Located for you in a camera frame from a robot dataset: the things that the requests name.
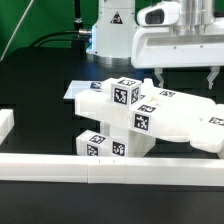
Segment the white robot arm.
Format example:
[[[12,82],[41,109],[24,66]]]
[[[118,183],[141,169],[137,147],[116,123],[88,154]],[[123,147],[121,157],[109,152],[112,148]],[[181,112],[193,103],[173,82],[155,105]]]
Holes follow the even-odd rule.
[[[87,55],[99,62],[152,69],[208,67],[212,82],[224,66],[224,13],[214,0],[161,0],[135,10],[135,0],[99,0]]]

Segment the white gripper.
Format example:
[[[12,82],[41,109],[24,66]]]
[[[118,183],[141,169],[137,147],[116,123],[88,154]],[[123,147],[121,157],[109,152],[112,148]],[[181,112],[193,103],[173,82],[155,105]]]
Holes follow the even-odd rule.
[[[161,1],[140,10],[131,63],[155,68],[159,87],[162,68],[212,66],[208,88],[224,66],[224,16],[216,17],[213,1]]]

